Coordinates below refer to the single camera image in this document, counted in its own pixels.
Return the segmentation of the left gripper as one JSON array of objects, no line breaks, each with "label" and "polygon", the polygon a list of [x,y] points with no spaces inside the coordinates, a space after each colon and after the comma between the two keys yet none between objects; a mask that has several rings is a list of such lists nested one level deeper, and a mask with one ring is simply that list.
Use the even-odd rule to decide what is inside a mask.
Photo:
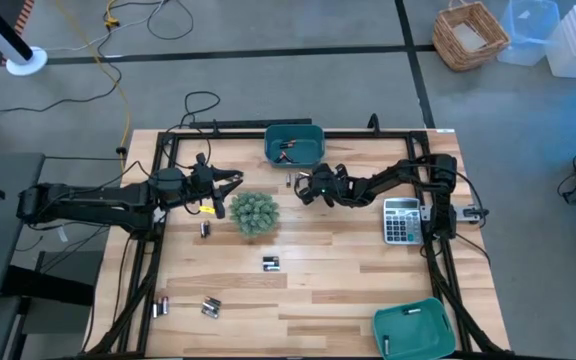
[{"label": "left gripper", "polygon": [[234,181],[240,179],[243,173],[238,170],[213,170],[207,165],[203,153],[196,155],[196,163],[191,168],[192,171],[188,180],[189,199],[194,202],[210,198],[216,217],[223,219],[225,217],[224,199],[240,185],[240,182],[216,186],[215,181]]}]

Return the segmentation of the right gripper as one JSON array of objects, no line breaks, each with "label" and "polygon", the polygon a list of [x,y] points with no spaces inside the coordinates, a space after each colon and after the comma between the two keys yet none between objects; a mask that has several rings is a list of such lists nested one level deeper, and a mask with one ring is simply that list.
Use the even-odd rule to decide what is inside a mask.
[{"label": "right gripper", "polygon": [[[310,177],[297,176],[297,184],[302,181],[307,186],[312,185],[313,175]],[[332,169],[327,163],[322,163],[315,168],[315,190],[321,195],[329,207],[335,204],[346,207],[362,207],[363,202],[356,192],[356,185],[359,179],[350,176],[347,168],[343,164],[338,164]],[[302,189],[298,192],[298,197],[304,205],[309,205],[314,201],[315,195],[309,189]]]}]

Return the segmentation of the green succulent in grey pot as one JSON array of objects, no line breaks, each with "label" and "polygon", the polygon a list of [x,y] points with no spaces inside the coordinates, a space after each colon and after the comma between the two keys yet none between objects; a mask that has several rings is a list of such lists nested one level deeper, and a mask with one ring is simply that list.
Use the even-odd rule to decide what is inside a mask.
[{"label": "green succulent in grey pot", "polygon": [[269,194],[244,192],[236,195],[229,205],[230,220],[246,237],[272,232],[278,222],[279,206]]}]

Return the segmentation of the dark teal plastic bin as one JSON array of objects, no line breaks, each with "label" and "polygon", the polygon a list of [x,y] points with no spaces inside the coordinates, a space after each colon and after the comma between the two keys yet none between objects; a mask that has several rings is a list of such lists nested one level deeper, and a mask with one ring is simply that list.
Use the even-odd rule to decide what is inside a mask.
[{"label": "dark teal plastic bin", "polygon": [[[296,140],[292,148],[280,149],[281,143]],[[275,159],[286,152],[294,163]],[[317,125],[273,125],[264,133],[264,153],[268,162],[277,168],[312,168],[325,154],[325,133]]]}]

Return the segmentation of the grey desk calculator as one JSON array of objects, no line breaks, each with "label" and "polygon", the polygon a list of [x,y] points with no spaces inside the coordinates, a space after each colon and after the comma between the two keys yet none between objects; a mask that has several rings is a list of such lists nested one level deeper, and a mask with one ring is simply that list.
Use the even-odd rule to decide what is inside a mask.
[{"label": "grey desk calculator", "polygon": [[387,245],[422,245],[420,201],[387,198],[383,203],[384,242]]}]

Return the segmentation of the light green plastic bin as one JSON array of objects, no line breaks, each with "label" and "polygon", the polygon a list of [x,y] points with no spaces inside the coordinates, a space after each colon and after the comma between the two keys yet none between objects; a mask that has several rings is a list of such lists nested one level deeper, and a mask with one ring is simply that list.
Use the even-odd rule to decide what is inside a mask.
[{"label": "light green plastic bin", "polygon": [[[421,308],[404,315],[403,309]],[[378,310],[373,334],[384,360],[436,360],[456,350],[456,337],[444,305],[434,297]],[[383,336],[389,336],[389,355],[383,353]]]}]

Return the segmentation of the black desk foot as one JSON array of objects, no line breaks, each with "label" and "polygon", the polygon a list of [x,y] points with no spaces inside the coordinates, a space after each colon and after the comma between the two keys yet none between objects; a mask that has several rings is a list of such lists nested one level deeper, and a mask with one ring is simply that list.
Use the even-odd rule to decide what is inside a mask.
[{"label": "black desk foot", "polygon": [[1,286],[0,295],[25,296],[91,306],[94,300],[94,290],[92,285],[86,283],[10,265]]}]

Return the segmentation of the wicker basket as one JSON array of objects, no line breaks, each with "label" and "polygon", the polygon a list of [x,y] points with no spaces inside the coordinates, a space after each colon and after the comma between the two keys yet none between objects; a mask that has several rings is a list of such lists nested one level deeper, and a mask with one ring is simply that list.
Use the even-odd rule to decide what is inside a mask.
[{"label": "wicker basket", "polygon": [[432,42],[444,63],[455,72],[480,67],[510,44],[497,18],[480,1],[450,0],[434,23]]}]

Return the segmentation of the pole stand with round base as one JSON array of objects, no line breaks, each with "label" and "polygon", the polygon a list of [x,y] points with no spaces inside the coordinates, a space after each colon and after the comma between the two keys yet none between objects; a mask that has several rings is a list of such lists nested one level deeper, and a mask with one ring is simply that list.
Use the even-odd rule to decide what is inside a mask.
[{"label": "pole stand with round base", "polygon": [[47,52],[29,46],[0,15],[0,52],[6,59],[5,67],[14,76],[30,76],[47,63]]}]

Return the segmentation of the clear plastic tub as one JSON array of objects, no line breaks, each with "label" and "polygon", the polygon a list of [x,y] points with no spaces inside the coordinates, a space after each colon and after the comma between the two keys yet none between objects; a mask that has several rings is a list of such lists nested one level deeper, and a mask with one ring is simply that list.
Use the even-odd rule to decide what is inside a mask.
[{"label": "clear plastic tub", "polygon": [[501,25],[509,45],[497,55],[502,63],[534,66],[545,56],[549,37],[560,22],[553,0],[509,0]]}]

